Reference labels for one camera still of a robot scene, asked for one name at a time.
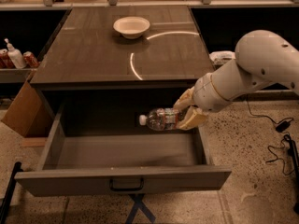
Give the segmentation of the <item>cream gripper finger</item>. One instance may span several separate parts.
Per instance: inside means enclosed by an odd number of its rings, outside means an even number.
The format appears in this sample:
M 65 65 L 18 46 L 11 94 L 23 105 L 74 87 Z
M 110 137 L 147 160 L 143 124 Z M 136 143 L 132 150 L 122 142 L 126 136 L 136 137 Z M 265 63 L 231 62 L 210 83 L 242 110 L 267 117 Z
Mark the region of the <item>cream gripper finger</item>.
M 173 107 L 177 110 L 184 110 L 190 106 L 194 106 L 194 101 L 192 98 L 194 88 L 189 88 L 181 94 L 181 96 L 176 100 Z
M 180 130 L 190 130 L 196 128 L 198 125 L 203 124 L 207 120 L 207 114 L 200 108 L 190 106 L 183 118 L 177 124 Z

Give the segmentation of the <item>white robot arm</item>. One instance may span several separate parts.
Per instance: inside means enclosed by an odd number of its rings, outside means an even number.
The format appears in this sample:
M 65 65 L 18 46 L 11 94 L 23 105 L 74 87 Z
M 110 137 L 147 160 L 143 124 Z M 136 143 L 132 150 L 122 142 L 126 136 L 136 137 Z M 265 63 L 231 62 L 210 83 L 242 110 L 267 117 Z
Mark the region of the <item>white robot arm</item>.
M 177 128 L 192 129 L 235 98 L 275 83 L 299 94 L 299 50 L 273 32 L 249 32 L 237 42 L 231 61 L 200 77 L 178 98 L 174 108 L 187 113 Z

